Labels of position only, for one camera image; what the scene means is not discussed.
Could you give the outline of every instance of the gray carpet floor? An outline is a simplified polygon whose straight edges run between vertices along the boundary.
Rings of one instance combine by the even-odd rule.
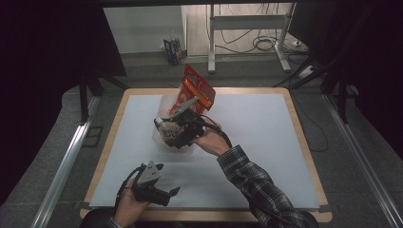
[[[136,59],[123,56],[127,77],[117,77],[130,87],[178,87],[184,65],[169,66],[164,58]],[[186,59],[212,86],[272,86],[284,79],[274,56],[221,57],[215,74],[207,73],[203,58]],[[335,121],[326,107],[316,79],[300,89],[292,90],[294,105],[305,137],[312,151],[317,172],[333,213],[329,223],[320,227],[390,227],[374,194]],[[92,122],[94,132],[102,129],[100,139],[88,133],[67,179],[62,195],[49,220],[48,227],[79,227],[80,208],[93,172],[102,153],[119,102],[124,94],[115,85],[101,80],[105,88]],[[385,140],[355,107],[354,99],[347,103],[349,126],[364,149],[376,174],[390,192],[396,205],[403,205],[403,162]],[[63,109],[48,139],[21,179],[7,202],[0,208],[1,227],[29,227],[50,186],[80,122],[78,88],[64,95]],[[156,223],[143,224],[157,227]],[[256,227],[256,224],[185,223],[186,227]]]

